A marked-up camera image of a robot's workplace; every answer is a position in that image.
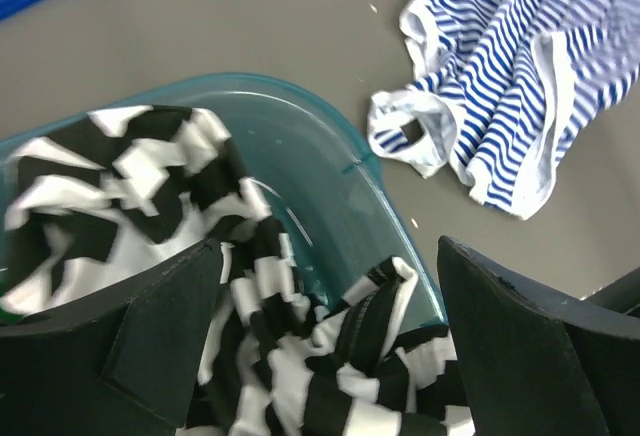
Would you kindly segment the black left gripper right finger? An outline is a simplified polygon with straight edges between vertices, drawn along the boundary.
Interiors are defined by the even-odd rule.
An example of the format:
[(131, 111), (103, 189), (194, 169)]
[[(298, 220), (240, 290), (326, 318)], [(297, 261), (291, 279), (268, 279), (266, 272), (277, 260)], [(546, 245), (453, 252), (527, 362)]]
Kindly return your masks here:
[(446, 236), (437, 270), (477, 434), (638, 434), (638, 272), (577, 299)]

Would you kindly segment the green garment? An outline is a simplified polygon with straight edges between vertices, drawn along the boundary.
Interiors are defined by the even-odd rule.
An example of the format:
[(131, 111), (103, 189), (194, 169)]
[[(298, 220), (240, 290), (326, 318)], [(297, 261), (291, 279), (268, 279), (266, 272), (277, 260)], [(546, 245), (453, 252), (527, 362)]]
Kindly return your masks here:
[(18, 324), (24, 318), (23, 315), (14, 314), (4, 309), (0, 309), (0, 325), (1, 326), (10, 326), (14, 324)]

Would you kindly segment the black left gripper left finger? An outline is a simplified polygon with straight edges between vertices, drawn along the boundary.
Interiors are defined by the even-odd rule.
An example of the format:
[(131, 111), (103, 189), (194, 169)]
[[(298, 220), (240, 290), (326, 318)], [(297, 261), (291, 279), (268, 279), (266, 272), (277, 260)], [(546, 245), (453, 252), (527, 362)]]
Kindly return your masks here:
[(174, 434), (187, 419), (222, 269), (210, 239), (2, 327), (2, 434)]

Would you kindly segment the teal plastic basket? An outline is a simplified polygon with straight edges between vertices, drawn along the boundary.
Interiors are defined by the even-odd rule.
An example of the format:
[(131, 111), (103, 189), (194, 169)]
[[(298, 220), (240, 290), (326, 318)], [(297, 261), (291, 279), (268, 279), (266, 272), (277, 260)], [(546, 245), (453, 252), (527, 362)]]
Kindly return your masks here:
[(277, 78), (217, 73), (127, 104), (204, 108), (220, 118), (289, 234), (305, 290), (323, 303), (336, 305), (367, 270), (398, 256), (418, 276), (402, 328), (445, 321), (439, 289), (386, 194), (377, 158), (322, 98)]

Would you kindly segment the wide-striped black white garment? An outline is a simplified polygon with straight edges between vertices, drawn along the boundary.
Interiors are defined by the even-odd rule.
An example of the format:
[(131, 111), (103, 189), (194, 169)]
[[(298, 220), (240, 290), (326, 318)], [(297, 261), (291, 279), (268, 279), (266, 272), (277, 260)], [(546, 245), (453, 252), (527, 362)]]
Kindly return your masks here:
[(333, 306), (211, 111), (92, 111), (5, 159), (5, 435), (472, 435), (389, 256)]

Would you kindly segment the blue white striped tank top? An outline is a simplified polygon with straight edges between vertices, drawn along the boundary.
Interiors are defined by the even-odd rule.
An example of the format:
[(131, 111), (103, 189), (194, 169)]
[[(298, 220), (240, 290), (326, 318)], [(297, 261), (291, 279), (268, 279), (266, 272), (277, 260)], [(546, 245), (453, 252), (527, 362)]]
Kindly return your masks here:
[(372, 151), (524, 220), (639, 79), (639, 0), (410, 0), (399, 27), (414, 77), (372, 96)]

